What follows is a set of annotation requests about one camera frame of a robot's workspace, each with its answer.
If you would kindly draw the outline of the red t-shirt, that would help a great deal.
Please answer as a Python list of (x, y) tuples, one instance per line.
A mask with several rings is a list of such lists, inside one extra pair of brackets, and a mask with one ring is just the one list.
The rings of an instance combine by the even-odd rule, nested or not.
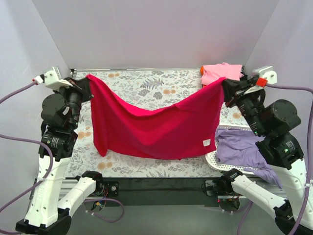
[(215, 133), (224, 101), (223, 79), (156, 110), (127, 103), (102, 80), (88, 75), (93, 143), (98, 153), (180, 160), (216, 150)]

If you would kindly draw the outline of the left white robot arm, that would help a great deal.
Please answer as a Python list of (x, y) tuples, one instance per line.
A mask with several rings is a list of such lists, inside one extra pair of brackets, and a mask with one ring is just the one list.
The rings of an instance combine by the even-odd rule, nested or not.
[(69, 87), (54, 90), (42, 102), (39, 173), (28, 212), (16, 224), (16, 231), (35, 235), (65, 235), (71, 218), (90, 195), (104, 190), (101, 173), (87, 171), (76, 179), (78, 183), (64, 199), (59, 198), (64, 174), (78, 138), (82, 103), (91, 100), (89, 80), (67, 79)]

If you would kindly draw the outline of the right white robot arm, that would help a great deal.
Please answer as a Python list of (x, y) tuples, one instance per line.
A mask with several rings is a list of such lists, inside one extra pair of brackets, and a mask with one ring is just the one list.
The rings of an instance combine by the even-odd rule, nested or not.
[(222, 86), (226, 106), (237, 106), (253, 133), (263, 137), (256, 146), (276, 173), (286, 197), (267, 191), (237, 169), (227, 171), (221, 177), (222, 191), (245, 196), (251, 205), (266, 211), (286, 235), (312, 234), (311, 154), (303, 153), (298, 140), (291, 134), (301, 122), (296, 107), (284, 99), (264, 106), (265, 92), (256, 90), (257, 86), (268, 86), (263, 78), (226, 79)]

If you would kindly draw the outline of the black folded t-shirt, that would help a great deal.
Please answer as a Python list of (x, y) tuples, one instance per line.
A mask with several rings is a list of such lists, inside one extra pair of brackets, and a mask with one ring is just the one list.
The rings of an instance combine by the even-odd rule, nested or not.
[(240, 81), (247, 81), (248, 76), (245, 73), (245, 69), (244, 67), (241, 68), (241, 72), (240, 72)]

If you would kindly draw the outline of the pink folded t-shirt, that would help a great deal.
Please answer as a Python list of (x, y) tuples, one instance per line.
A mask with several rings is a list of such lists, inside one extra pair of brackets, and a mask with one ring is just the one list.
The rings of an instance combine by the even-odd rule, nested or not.
[(204, 65), (203, 84), (209, 85), (220, 78), (240, 80), (242, 65), (233, 65), (223, 62), (215, 65)]

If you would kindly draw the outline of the orange folded t-shirt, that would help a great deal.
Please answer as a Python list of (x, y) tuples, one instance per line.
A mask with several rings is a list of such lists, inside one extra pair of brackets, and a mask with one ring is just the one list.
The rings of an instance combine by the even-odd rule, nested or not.
[(204, 88), (206, 85), (203, 84), (203, 76), (204, 76), (204, 67), (203, 66), (201, 66), (201, 68), (200, 68), (200, 73), (201, 73), (201, 85)]

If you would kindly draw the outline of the lavender t-shirt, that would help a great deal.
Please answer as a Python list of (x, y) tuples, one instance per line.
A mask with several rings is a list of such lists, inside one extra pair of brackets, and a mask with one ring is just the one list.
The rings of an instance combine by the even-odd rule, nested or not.
[(216, 156), (222, 163), (232, 165), (250, 166), (257, 170), (246, 169), (257, 177), (282, 187), (280, 180), (272, 168), (267, 164), (259, 152), (256, 143), (263, 141), (263, 137), (254, 135), (252, 131), (217, 130), (215, 139), (218, 140)]

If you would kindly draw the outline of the white perforated basket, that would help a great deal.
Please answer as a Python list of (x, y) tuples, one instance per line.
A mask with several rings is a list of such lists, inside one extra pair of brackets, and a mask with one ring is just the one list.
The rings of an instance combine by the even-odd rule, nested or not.
[[(235, 130), (242, 130), (242, 131), (251, 131), (250, 127), (248, 125), (237, 125), (237, 124), (225, 124), (222, 123), (217, 127), (217, 130), (229, 130), (229, 129), (235, 129)], [(254, 175), (251, 171), (246, 171), (246, 169), (251, 170), (257, 170), (256, 168), (250, 167), (250, 166), (242, 166), (242, 165), (231, 165), (228, 163), (222, 163), (221, 160), (216, 156), (216, 152), (218, 150), (218, 140), (215, 140), (215, 147), (216, 150), (210, 153), (205, 154), (206, 162), (208, 163), (209, 167), (215, 171), (220, 172), (226, 172), (233, 168), (241, 171), (245, 175)]]

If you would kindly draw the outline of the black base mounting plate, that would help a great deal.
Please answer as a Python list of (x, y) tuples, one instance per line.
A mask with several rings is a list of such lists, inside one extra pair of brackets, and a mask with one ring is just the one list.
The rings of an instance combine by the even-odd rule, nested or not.
[(239, 208), (239, 196), (221, 177), (196, 178), (103, 178), (89, 194), (112, 198), (125, 206), (217, 207), (220, 201)]

